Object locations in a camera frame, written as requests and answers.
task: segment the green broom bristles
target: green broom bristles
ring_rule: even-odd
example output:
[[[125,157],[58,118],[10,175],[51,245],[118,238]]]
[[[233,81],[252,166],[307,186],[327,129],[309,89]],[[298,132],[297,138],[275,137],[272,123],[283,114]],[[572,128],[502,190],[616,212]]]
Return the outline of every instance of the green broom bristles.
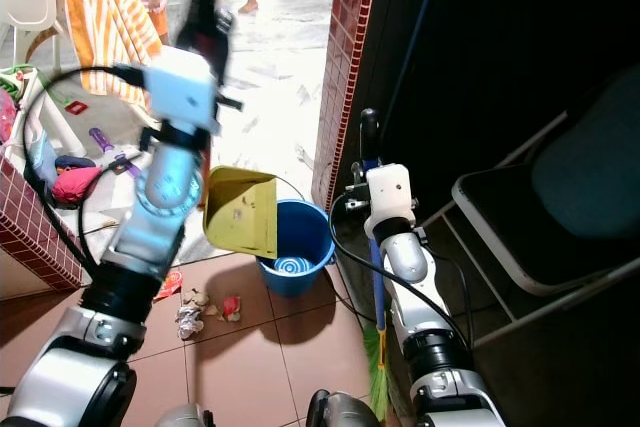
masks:
[[[386,332],[379,332],[375,325],[364,330],[364,348],[369,359],[371,389],[371,409],[378,420],[384,420],[387,414],[389,397],[387,394],[387,349]]]

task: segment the yellow dustpan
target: yellow dustpan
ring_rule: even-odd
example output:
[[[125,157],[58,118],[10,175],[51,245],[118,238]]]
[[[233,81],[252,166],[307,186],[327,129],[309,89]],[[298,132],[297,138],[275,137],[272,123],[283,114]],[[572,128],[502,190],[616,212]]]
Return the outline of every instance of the yellow dustpan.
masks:
[[[221,249],[277,257],[276,179],[271,174],[216,167],[209,174],[204,233]]]

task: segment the blue broom handle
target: blue broom handle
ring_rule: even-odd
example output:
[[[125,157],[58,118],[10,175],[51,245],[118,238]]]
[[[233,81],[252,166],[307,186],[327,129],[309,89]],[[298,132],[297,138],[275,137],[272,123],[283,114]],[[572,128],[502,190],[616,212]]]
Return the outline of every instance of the blue broom handle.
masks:
[[[366,173],[369,169],[378,167],[378,159],[363,160],[362,170]],[[380,258],[380,248],[375,239],[369,239],[369,252],[373,265],[382,268],[382,259]],[[373,302],[376,309],[376,327],[378,330],[385,330],[386,321],[384,317],[384,279],[377,272],[373,275]]]

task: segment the red tiled wall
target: red tiled wall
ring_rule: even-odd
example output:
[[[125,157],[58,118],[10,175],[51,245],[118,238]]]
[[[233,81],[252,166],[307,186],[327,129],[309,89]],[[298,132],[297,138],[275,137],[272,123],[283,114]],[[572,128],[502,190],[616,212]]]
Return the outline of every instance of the red tiled wall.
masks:
[[[326,209],[333,198],[370,9],[371,0],[333,0],[311,192]]]
[[[35,191],[5,158],[0,158],[0,247],[54,289],[80,287],[80,264],[58,238]]]

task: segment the red wrapper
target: red wrapper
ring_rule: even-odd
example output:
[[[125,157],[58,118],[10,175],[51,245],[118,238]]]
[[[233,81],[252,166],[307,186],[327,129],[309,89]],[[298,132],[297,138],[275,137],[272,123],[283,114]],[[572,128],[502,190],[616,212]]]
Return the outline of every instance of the red wrapper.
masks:
[[[175,294],[180,287],[182,287],[182,272],[169,272],[169,275],[167,275],[167,278],[164,279],[162,283],[162,287],[160,287],[158,295],[156,295],[153,300],[169,297]]]
[[[222,314],[225,317],[229,317],[231,314],[235,314],[240,311],[240,297],[227,297],[222,303]]]

